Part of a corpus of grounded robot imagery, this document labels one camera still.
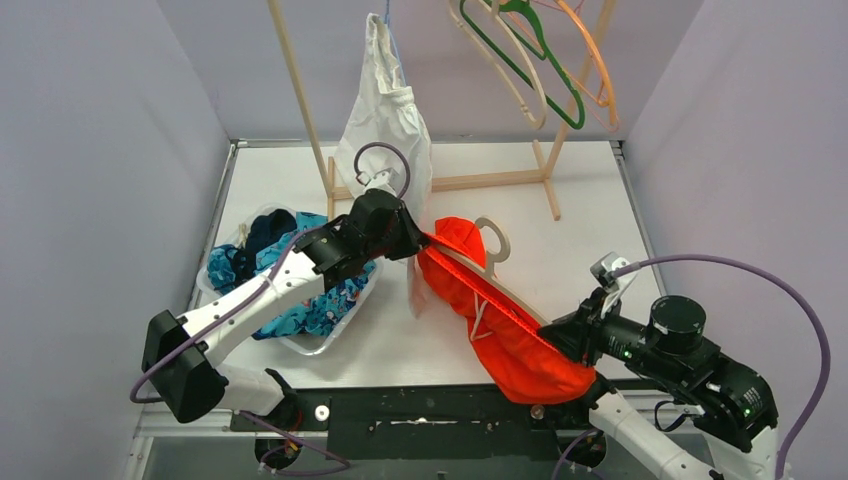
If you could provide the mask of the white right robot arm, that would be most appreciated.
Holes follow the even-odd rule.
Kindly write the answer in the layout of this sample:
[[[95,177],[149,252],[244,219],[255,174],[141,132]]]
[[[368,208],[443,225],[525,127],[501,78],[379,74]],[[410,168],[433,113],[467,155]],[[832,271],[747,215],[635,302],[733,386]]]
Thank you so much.
[[[566,358],[593,366],[604,355],[667,393],[706,440],[705,463],[651,423],[611,382],[568,393],[564,417],[591,425],[613,439],[657,479],[777,479],[778,412],[766,380],[730,358],[703,330],[707,315],[695,300],[663,296],[654,301],[646,324],[603,313],[601,291],[578,309],[539,328],[542,339]]]

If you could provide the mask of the orange mesh shorts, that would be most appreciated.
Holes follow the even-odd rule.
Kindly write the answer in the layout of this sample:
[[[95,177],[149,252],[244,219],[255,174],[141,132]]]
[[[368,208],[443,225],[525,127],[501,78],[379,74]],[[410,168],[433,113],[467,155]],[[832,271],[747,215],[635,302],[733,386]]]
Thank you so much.
[[[451,257],[483,267],[480,229],[460,217],[435,221],[431,246],[417,255],[426,284],[466,321],[479,362],[505,397],[517,404],[558,404],[587,393],[596,370],[562,355],[537,333],[539,322],[502,290]]]

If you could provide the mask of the orange wooden hanger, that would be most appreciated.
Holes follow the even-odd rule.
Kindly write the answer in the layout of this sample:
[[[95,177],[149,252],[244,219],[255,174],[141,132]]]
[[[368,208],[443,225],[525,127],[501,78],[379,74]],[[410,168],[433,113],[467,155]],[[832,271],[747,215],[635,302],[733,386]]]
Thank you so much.
[[[608,132],[620,127],[618,104],[614,85],[601,54],[601,33],[592,33],[581,18],[583,3],[572,5],[567,1],[500,1],[500,14],[519,40],[537,60],[550,65],[566,88],[570,99],[566,106],[547,97],[548,108],[575,130],[585,126],[593,116]],[[557,58],[548,41],[538,7],[549,8],[565,16],[579,33],[585,51],[583,65],[576,74],[571,73]]]

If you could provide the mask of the teal shark print shorts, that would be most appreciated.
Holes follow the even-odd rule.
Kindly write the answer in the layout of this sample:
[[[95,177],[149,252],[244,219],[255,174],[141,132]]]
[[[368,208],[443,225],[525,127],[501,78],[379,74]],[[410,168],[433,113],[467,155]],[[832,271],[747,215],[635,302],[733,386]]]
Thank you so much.
[[[284,234],[277,242],[258,254],[255,271],[250,279],[270,269],[295,234],[327,222],[327,218],[323,215],[302,211],[289,212],[296,218],[296,229]],[[237,235],[235,241],[214,247],[208,256],[206,278],[213,290],[219,294],[225,295],[238,287],[233,285],[235,276],[230,268],[228,255],[234,246],[243,245],[252,222],[246,227],[244,233]],[[298,334],[321,337],[330,335],[340,321],[357,305],[376,267],[377,264],[374,261],[367,262],[357,276],[346,279],[326,293],[285,311],[253,333],[252,338],[264,340]]]

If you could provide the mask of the navy blue shorts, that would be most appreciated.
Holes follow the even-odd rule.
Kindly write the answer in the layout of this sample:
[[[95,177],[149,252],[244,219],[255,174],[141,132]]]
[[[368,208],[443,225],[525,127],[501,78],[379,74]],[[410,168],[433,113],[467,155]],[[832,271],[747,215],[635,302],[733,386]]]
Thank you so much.
[[[233,285],[239,286],[249,280],[255,271],[258,254],[277,242],[284,234],[294,231],[296,227],[295,216],[284,209],[275,209],[254,219],[243,245],[234,246],[228,255],[230,268],[235,276]]]

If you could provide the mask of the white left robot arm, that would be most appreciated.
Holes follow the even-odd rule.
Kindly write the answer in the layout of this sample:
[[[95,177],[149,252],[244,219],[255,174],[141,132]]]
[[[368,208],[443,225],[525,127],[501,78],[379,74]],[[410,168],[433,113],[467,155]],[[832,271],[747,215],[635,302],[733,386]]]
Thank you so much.
[[[130,399],[150,384],[180,423],[213,410],[246,411],[273,427],[295,416],[292,389],[277,371],[227,364],[229,354],[290,308],[362,272],[369,261],[405,260],[429,245],[427,234],[395,195],[371,189],[346,215],[298,233],[275,264],[217,301],[175,315],[164,310],[147,325],[142,375]]]

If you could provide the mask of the green hanger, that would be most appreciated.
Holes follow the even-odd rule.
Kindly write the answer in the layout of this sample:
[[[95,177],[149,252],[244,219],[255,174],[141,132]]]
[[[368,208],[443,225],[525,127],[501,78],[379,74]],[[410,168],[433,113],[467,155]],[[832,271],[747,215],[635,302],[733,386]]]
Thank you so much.
[[[542,64],[542,63],[540,63],[539,61],[537,61],[537,60],[535,59],[535,57],[534,57],[532,54],[530,54],[530,53],[529,53],[529,55],[530,55],[530,58],[531,58],[531,60],[532,60],[532,62],[533,62],[533,64],[534,64],[534,66],[535,66],[535,68],[536,68],[536,70],[537,70],[537,68],[538,68],[539,66],[541,66],[541,64]],[[545,90],[545,92],[546,92],[546,97],[551,98],[551,97],[549,96],[549,94],[547,93],[547,91],[546,91],[546,90]]]

